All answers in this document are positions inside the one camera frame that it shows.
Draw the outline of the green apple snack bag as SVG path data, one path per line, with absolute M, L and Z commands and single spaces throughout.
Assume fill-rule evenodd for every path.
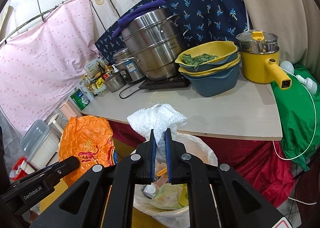
M 162 210 L 179 210 L 189 205 L 186 184 L 164 184 L 151 199 L 150 204 Z

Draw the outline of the orange snack wrapper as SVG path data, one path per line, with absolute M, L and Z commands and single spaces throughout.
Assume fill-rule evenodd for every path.
M 96 164 L 104 167 L 116 165 L 118 159 L 109 122 L 93 115 L 71 117 L 60 141 L 59 160 L 70 156 L 80 161 L 80 167 L 63 178 L 67 186 L 74 184 Z

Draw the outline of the white paper towel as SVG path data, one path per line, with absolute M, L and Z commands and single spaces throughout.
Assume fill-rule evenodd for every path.
M 142 108 L 127 117 L 131 128 L 139 135 L 150 140 L 151 130 L 159 151 L 164 152 L 164 133 L 169 128 L 173 135 L 183 127 L 188 118 L 176 111 L 170 104 L 156 104 L 150 108 Z

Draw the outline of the white bag lined trash bin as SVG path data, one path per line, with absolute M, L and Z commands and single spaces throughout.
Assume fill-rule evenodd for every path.
M 196 155 L 204 163 L 217 166 L 217 156 L 213 150 L 200 138 L 178 133 L 176 141 L 185 145 L 188 153 Z M 189 204 L 186 184 L 164 184 L 161 188 L 154 188 L 158 193 L 153 200 L 144 194 L 145 186 L 136 185 L 133 206 L 135 209 L 157 220 L 166 227 L 189 227 Z

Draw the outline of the red plastic container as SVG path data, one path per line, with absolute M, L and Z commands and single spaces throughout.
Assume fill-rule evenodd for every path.
M 32 166 L 28 164 L 26 157 L 22 156 L 9 172 L 9 178 L 13 181 L 17 181 L 34 172 L 35 169 L 33 169 Z

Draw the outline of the dark red counter skirt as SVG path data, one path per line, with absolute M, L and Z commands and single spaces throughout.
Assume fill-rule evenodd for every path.
M 291 161 L 281 160 L 280 142 L 222 139 L 198 136 L 217 156 L 229 164 L 273 206 L 280 206 L 294 187 Z

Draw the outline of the white dish rack grey lid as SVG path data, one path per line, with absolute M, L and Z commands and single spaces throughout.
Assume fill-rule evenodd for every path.
M 28 164 L 42 169 L 57 152 L 59 142 L 59 137 L 44 121 L 36 120 L 23 136 L 20 147 Z

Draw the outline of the white thermos bottle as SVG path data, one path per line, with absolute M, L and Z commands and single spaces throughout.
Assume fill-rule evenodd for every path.
M 88 87 L 85 84 L 81 84 L 81 90 L 84 93 L 84 95 L 89 99 L 90 102 L 94 101 L 95 96 L 94 94 L 88 89 Z

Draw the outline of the small steel lidded pot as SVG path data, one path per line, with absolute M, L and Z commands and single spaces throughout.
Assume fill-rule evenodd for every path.
M 106 88 L 114 93 L 126 85 L 123 77 L 121 76 L 120 72 L 114 73 L 110 75 L 104 82 Z

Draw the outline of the green plastic bag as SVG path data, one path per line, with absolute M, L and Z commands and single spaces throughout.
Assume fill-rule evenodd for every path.
M 319 148 L 319 91 L 309 95 L 292 75 L 292 85 L 281 90 L 276 82 L 271 87 L 276 99 L 283 137 L 283 155 L 308 171 L 308 161 Z

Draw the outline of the stacked yellow blue basins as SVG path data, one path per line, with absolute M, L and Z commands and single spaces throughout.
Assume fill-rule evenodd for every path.
M 175 63 L 199 95 L 212 97 L 235 87 L 241 58 L 234 42 L 213 41 L 182 52 Z

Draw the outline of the white carton box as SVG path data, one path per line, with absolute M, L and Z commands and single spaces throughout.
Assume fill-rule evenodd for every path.
M 100 70 L 100 60 L 94 59 L 85 64 L 84 70 L 86 71 L 87 77 L 91 80 L 96 79 L 101 76 Z

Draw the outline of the yellow electric pot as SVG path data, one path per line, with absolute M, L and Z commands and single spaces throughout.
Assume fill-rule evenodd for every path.
M 248 30 L 236 36 L 242 59 L 242 73 L 257 84 L 275 81 L 280 89 L 287 90 L 292 80 L 279 66 L 278 37 L 262 30 Z

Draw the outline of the large stainless steamer pot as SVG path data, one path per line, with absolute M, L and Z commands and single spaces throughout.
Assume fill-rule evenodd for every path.
M 132 58 L 152 81 L 177 74 L 175 60 L 187 49 L 177 23 L 180 17 L 168 8 L 154 9 L 135 18 L 121 32 Z

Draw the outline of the purple cloth on pot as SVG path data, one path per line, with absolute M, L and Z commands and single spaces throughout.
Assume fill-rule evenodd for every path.
M 153 2 L 146 3 L 133 12 L 125 15 L 118 21 L 118 28 L 112 33 L 112 38 L 116 38 L 117 36 L 119 36 L 121 32 L 137 17 L 144 15 L 145 13 L 150 12 L 165 4 L 165 0 L 155 0 Z

